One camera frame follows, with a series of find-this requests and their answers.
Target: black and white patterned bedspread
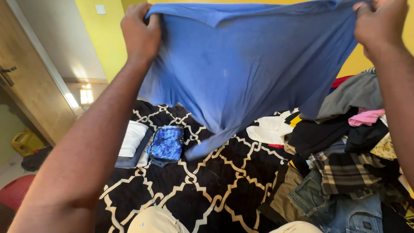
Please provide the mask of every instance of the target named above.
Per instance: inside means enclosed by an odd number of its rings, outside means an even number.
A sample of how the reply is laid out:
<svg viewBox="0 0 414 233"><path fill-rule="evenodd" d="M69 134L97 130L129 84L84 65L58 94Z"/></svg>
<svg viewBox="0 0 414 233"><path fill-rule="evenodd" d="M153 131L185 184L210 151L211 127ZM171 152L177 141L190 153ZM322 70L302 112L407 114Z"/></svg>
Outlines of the black and white patterned bedspread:
<svg viewBox="0 0 414 233"><path fill-rule="evenodd" d="M212 135L180 106L137 100L131 120L154 130L182 125L183 151ZM243 130L205 159L188 162L182 155L164 168L115 168L99 199L95 230L127 232L137 213L157 205L193 233L269 232L278 226L256 208L270 195L278 166L290 157L283 149L251 140Z"/></svg>

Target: khaki pants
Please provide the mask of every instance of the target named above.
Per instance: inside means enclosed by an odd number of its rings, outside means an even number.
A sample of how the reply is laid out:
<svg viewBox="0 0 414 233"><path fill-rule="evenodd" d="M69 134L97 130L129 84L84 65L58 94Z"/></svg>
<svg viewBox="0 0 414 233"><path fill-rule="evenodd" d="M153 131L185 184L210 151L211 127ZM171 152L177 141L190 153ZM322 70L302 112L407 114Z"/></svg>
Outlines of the khaki pants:
<svg viewBox="0 0 414 233"><path fill-rule="evenodd" d="M295 221L285 224L270 233L322 233L314 225ZM141 211L131 222L128 233L189 233L187 228L169 212L158 206Z"/></svg>

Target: jeans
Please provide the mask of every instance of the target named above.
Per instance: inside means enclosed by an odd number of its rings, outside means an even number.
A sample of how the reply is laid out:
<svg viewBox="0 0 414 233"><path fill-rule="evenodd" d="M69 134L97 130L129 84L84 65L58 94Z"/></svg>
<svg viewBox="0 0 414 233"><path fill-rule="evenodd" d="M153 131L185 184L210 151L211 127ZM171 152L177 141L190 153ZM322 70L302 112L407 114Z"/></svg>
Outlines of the jeans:
<svg viewBox="0 0 414 233"><path fill-rule="evenodd" d="M321 196L322 175L312 170L288 197L299 213L321 231L338 233L383 233L378 193L352 200L347 195Z"/></svg>

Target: pile of clothes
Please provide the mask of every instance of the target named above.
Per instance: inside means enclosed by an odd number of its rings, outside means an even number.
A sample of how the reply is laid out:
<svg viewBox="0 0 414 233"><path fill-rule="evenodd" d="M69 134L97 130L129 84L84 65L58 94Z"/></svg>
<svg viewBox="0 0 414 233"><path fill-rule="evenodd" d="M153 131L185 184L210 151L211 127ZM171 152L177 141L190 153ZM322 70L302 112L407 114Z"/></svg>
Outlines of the pile of clothes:
<svg viewBox="0 0 414 233"><path fill-rule="evenodd" d="M176 163L181 157L183 133L182 126L163 126L154 133L142 123L129 121L115 167L144 167L148 163L164 167Z"/></svg>
<svg viewBox="0 0 414 233"><path fill-rule="evenodd" d="M323 232L414 232L414 193L395 155L375 69L337 79L316 119L258 119L249 137L293 154L258 210Z"/></svg>

